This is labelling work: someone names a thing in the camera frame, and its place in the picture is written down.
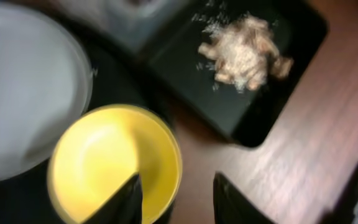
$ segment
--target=yellow dish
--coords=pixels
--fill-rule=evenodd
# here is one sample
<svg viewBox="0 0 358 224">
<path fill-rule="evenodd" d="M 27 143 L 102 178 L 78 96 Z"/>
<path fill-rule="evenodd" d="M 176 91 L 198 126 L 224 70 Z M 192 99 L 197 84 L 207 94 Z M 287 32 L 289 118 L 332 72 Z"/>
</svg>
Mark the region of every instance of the yellow dish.
<svg viewBox="0 0 358 224">
<path fill-rule="evenodd" d="M 63 221 L 83 223 L 136 172 L 142 181 L 142 223 L 153 223 L 180 184 L 178 144 L 153 113 L 105 106 L 86 114 L 59 140 L 48 168 L 49 196 Z"/>
</svg>

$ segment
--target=pile of chicken pieces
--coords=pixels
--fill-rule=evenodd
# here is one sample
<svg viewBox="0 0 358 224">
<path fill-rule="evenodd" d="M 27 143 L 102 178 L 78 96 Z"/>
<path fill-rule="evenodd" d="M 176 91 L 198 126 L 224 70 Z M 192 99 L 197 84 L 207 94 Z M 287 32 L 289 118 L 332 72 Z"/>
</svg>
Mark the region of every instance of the pile of chicken pieces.
<svg viewBox="0 0 358 224">
<path fill-rule="evenodd" d="M 215 60 L 216 81 L 239 91 L 257 90 L 268 74 L 285 78 L 293 65 L 291 58 L 280 55 L 272 37 L 267 21 L 247 16 L 219 30 L 211 36 L 212 44 L 202 43 L 198 52 Z"/>
</svg>

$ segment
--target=wooden table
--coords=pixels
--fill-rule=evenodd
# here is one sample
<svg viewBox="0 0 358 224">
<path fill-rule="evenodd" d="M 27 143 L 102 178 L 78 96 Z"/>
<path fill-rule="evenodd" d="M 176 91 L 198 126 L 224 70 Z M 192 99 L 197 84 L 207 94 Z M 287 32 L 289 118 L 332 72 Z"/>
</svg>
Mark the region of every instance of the wooden table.
<svg viewBox="0 0 358 224">
<path fill-rule="evenodd" d="M 358 161 L 358 0 L 311 3 L 330 33 L 257 150 L 219 142 L 172 105 L 184 170 L 171 224 L 214 223 L 217 170 L 277 223 L 318 223 L 335 205 Z"/>
</svg>

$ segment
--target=white plate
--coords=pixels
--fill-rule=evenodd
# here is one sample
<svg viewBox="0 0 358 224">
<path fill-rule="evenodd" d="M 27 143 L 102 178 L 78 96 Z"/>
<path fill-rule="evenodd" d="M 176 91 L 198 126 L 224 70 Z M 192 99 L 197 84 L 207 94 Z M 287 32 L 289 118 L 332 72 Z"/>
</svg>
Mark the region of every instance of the white plate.
<svg viewBox="0 0 358 224">
<path fill-rule="evenodd" d="M 62 26 L 0 3 L 0 180 L 46 160 L 91 92 L 90 63 Z"/>
</svg>

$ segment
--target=tray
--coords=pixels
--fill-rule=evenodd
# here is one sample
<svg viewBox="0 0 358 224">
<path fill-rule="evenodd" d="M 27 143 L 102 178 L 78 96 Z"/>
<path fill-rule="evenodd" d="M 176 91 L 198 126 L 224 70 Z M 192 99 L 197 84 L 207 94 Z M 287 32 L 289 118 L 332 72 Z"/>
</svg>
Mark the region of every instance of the tray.
<svg viewBox="0 0 358 224">
<path fill-rule="evenodd" d="M 64 17 L 58 20 L 82 43 L 93 68 L 98 71 L 93 81 L 89 110 L 112 103 L 132 104 L 148 108 L 169 125 L 172 124 L 162 101 L 147 85 L 140 85 L 130 76 L 130 71 L 115 59 L 105 45 L 108 42 L 106 39 Z M 45 161 L 26 173 L 0 182 L 0 223 L 63 224 L 48 196 L 47 167 L 48 161 Z M 171 211 L 172 207 L 158 223 L 166 223 Z"/>
<path fill-rule="evenodd" d="M 197 50 L 202 42 L 210 42 L 209 34 L 202 33 L 205 21 L 220 12 L 228 21 L 247 13 L 268 21 L 280 52 L 295 61 L 289 77 L 280 82 L 269 80 L 258 91 L 238 93 L 223 84 L 216 89 L 214 71 L 206 68 L 213 62 Z M 197 1 L 161 31 L 143 54 L 149 55 L 145 63 L 150 74 L 218 133 L 256 147 L 268 135 L 326 33 L 324 19 L 303 1 Z"/>
</svg>

